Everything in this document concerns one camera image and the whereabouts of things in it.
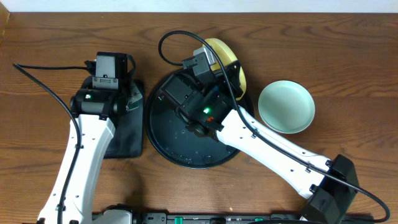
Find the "wood grain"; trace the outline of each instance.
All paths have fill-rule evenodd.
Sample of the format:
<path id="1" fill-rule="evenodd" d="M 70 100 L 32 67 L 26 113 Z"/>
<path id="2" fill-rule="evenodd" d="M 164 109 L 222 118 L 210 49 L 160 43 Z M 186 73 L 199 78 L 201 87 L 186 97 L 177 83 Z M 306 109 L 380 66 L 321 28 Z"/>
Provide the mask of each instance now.
<path id="1" fill-rule="evenodd" d="M 83 65 L 97 51 L 132 54 L 148 93 L 176 67 L 157 53 L 163 34 L 183 29 L 226 42 L 243 65 L 254 104 L 276 80 L 314 96 L 304 132 L 287 136 L 313 152 L 349 157 L 362 187 L 385 201 L 398 222 L 398 16 L 396 14 L 12 13 L 0 45 L 0 222 L 33 223 L 52 190 L 67 145 L 69 120 L 57 102 L 12 62 Z M 164 52 L 178 61 L 200 46 L 171 37 Z M 82 71 L 32 71 L 69 101 Z M 164 159 L 144 138 L 137 159 L 103 162 L 94 211 L 126 203 L 138 211 L 270 213 L 298 211 L 294 189 L 244 153 L 208 170 Z M 383 216 L 359 195 L 351 213 Z"/>
<path id="2" fill-rule="evenodd" d="M 0 2 L 0 42 L 4 36 L 10 12 Z"/>

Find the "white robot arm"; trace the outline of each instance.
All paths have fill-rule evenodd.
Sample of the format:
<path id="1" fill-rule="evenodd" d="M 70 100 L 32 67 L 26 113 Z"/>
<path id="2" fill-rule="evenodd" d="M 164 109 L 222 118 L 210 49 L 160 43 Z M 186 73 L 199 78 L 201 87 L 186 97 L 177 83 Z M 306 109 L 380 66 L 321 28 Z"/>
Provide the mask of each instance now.
<path id="1" fill-rule="evenodd" d="M 81 114 L 76 121 L 80 127 L 81 145 L 79 155 L 67 188 L 62 223 L 79 224 L 130 224 L 132 214 L 124 210 L 108 210 L 102 217 L 92 220 L 95 187 L 102 160 L 109 142 L 114 135 L 114 125 L 110 119 L 100 119 L 98 115 Z M 76 131 L 70 122 L 69 141 L 60 172 L 47 203 L 38 220 L 57 223 L 57 205 L 65 179 L 75 153 Z"/>
<path id="2" fill-rule="evenodd" d="M 265 138 L 301 160 L 328 171 L 329 167 L 326 166 L 326 162 L 329 159 L 327 157 L 317 155 L 291 143 L 256 121 L 244 108 L 240 107 L 240 110 L 251 126 Z M 222 143 L 245 152 L 270 168 L 285 179 L 303 198 L 310 198 L 312 195 L 311 185 L 319 185 L 324 178 L 323 175 L 311 172 L 307 167 L 293 161 L 255 137 L 246 128 L 236 110 L 229 112 L 222 125 L 224 126 L 223 130 L 217 131 L 217 137 Z"/>

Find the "black cable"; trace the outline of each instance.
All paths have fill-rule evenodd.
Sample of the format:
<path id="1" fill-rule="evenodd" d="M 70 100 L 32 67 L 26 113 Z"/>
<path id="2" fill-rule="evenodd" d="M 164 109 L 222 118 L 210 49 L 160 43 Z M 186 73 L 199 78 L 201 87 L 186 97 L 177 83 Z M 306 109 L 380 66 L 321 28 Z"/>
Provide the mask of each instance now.
<path id="1" fill-rule="evenodd" d="M 182 122 L 184 122 L 184 124 L 189 125 L 189 124 L 188 124 L 188 121 L 187 121 L 187 120 L 183 117 L 183 115 L 181 114 L 180 109 L 181 109 L 181 105 L 178 105 L 178 106 L 175 108 L 175 114 L 177 115 L 178 118 L 180 118 L 180 120 L 182 120 Z"/>
<path id="2" fill-rule="evenodd" d="M 129 78 L 132 78 L 136 72 L 136 61 L 134 61 L 134 58 L 129 54 L 126 54 L 126 57 L 132 63 L 132 69 L 127 73 L 129 75 Z"/>
<path id="3" fill-rule="evenodd" d="M 13 66 L 18 69 L 22 74 L 24 74 L 26 77 L 30 78 L 33 82 L 35 82 L 36 84 L 38 84 L 40 87 L 42 87 L 45 91 L 47 91 L 50 95 L 52 95 L 57 101 L 58 103 L 61 104 L 61 106 L 63 107 L 63 109 L 65 109 L 65 111 L 68 113 L 70 119 L 72 120 L 73 125 L 75 126 L 76 129 L 76 135 L 77 135 L 77 144 L 76 144 L 76 150 L 75 150 L 75 154 L 73 155 L 73 159 L 72 162 L 70 164 L 70 168 L 67 174 L 67 178 L 65 179 L 65 183 L 63 184 L 63 188 L 61 191 L 61 196 L 60 196 L 60 202 L 58 204 L 58 217 L 57 217 L 57 223 L 58 224 L 62 224 L 62 212 L 63 212 L 63 208 L 64 208 L 64 200 L 65 200 L 65 195 L 67 193 L 67 188 L 68 188 L 68 184 L 70 181 L 70 177 L 72 176 L 72 172 L 73 172 L 73 168 L 76 164 L 76 160 L 77 160 L 77 156 L 79 155 L 79 151 L 80 151 L 80 146 L 81 146 L 81 134 L 80 134 L 80 129 L 79 126 L 75 120 L 75 118 L 72 115 L 72 112 L 69 110 L 68 106 L 61 100 L 61 98 L 59 98 L 59 96 L 57 96 L 57 94 L 55 94 L 51 89 L 49 89 L 47 86 L 45 86 L 42 82 L 38 81 L 38 79 L 36 79 L 35 77 L 33 77 L 31 74 L 27 73 L 27 71 L 25 71 L 21 65 L 14 63 Z"/>
<path id="4" fill-rule="evenodd" d="M 250 130 L 255 136 L 257 136 L 259 139 L 261 139 L 262 141 L 264 141 L 264 142 L 265 142 L 266 144 L 268 144 L 270 147 L 274 148 L 276 151 L 278 151 L 278 152 L 282 153 L 283 155 L 289 157 L 290 159 L 294 160 L 295 162 L 298 162 L 299 164 L 301 164 L 301 165 L 303 165 L 303 166 L 305 166 L 305 167 L 308 167 L 310 170 L 314 170 L 315 172 L 318 172 L 319 174 L 322 174 L 322 175 L 324 175 L 324 176 L 327 177 L 327 178 L 333 179 L 333 180 L 335 180 L 335 181 L 337 181 L 337 182 L 339 182 L 339 183 L 341 183 L 341 184 L 343 184 L 343 185 L 345 185 L 345 186 L 347 186 L 347 187 L 351 187 L 352 189 L 355 189 L 356 191 L 361 192 L 362 194 L 365 194 L 366 196 L 368 196 L 369 198 L 371 198 L 371 199 L 373 199 L 375 202 L 377 202 L 377 203 L 384 209 L 384 211 L 386 212 L 386 216 L 385 216 L 384 218 L 380 218 L 380 219 L 377 219 L 377 220 L 365 220 L 365 219 L 362 219 L 362 218 L 352 218 L 352 220 L 361 221 L 361 222 L 369 222 L 369 223 L 382 223 L 382 222 L 386 222 L 388 219 L 390 219 L 391 213 L 390 213 L 390 210 L 389 210 L 388 206 L 387 206 L 382 200 L 380 200 L 380 199 L 377 198 L 375 195 L 373 195 L 372 193 L 370 193 L 370 192 L 368 192 L 368 191 L 362 189 L 361 187 L 358 187 L 358 186 L 355 186 L 355 185 L 353 185 L 353 184 L 350 184 L 350 183 L 348 183 L 348 182 L 346 182 L 346 181 L 340 180 L 339 178 L 334 177 L 334 176 L 328 174 L 328 173 L 325 172 L 324 170 L 319 169 L 319 168 L 317 168 L 317 167 L 314 167 L 314 166 L 312 166 L 310 163 L 305 162 L 305 161 L 299 159 L 298 157 L 295 157 L 294 155 L 290 154 L 289 152 L 284 151 L 283 149 L 281 149 L 280 147 L 278 147 L 277 145 L 275 145 L 273 142 L 270 142 L 270 140 L 266 139 L 266 138 L 265 138 L 264 136 L 262 136 L 256 129 L 254 129 L 254 128 L 249 124 L 249 122 L 246 121 L 246 119 L 245 119 L 245 117 L 243 116 L 241 110 L 239 109 L 239 106 L 238 106 L 238 104 L 237 104 L 237 102 L 236 102 L 236 99 L 235 99 L 235 97 L 234 97 L 234 94 L 233 94 L 233 90 L 232 90 L 231 84 L 229 83 L 229 78 L 228 78 L 227 73 L 226 73 L 226 71 L 225 71 L 225 69 L 224 69 L 224 65 L 223 65 L 221 59 L 219 58 L 219 56 L 217 55 L 217 53 L 214 51 L 214 49 L 211 47 L 211 45 L 208 44 L 208 43 L 207 43 L 205 40 L 203 40 L 201 37 L 199 37 L 199 36 L 197 36 L 196 34 L 193 34 L 193 33 L 191 33 L 191 32 L 184 31 L 184 30 L 175 30 L 175 31 L 171 31 L 171 32 L 166 33 L 166 34 L 160 39 L 160 41 L 159 41 L 159 46 L 158 46 L 159 54 L 160 54 L 160 56 L 162 57 L 163 60 L 165 60 L 167 63 L 172 64 L 172 65 L 177 65 L 177 66 L 181 66 L 181 65 L 182 65 L 181 63 L 175 63 L 175 62 L 171 62 L 171 61 L 167 60 L 167 59 L 163 56 L 163 53 L 162 53 L 162 43 L 163 43 L 163 41 L 164 41 L 167 37 L 169 37 L 169 36 L 171 36 L 171 35 L 174 35 L 174 34 L 183 34 L 183 35 L 187 35 L 187 36 L 193 37 L 193 38 L 196 39 L 196 40 L 199 40 L 199 41 L 200 41 L 204 46 L 206 46 L 207 49 L 214 55 L 214 57 L 216 58 L 217 62 L 218 62 L 219 65 L 220 65 L 220 69 L 221 69 L 222 72 L 224 73 L 224 77 L 225 77 L 225 80 L 226 80 L 226 85 L 227 85 L 227 87 L 228 87 L 229 94 L 230 94 L 231 97 L 232 97 L 232 102 L 233 102 L 233 105 L 234 105 L 234 109 L 238 112 L 238 115 L 239 115 L 239 117 L 241 118 L 241 120 L 242 120 L 242 122 L 244 123 L 244 125 L 245 125 L 245 126 L 248 128 L 248 130 Z"/>
<path id="5" fill-rule="evenodd" d="M 41 66 L 32 66 L 32 65 L 20 65 L 16 64 L 21 68 L 31 68 L 31 69 L 40 69 L 40 70 L 68 70 L 68 69 L 82 69 L 87 70 L 87 67 L 81 66 L 68 66 L 68 67 L 41 67 Z"/>
<path id="6" fill-rule="evenodd" d="M 93 87 L 93 77 L 92 76 L 88 76 L 85 78 L 85 80 L 83 81 L 83 83 L 81 84 L 80 88 L 92 88 Z"/>

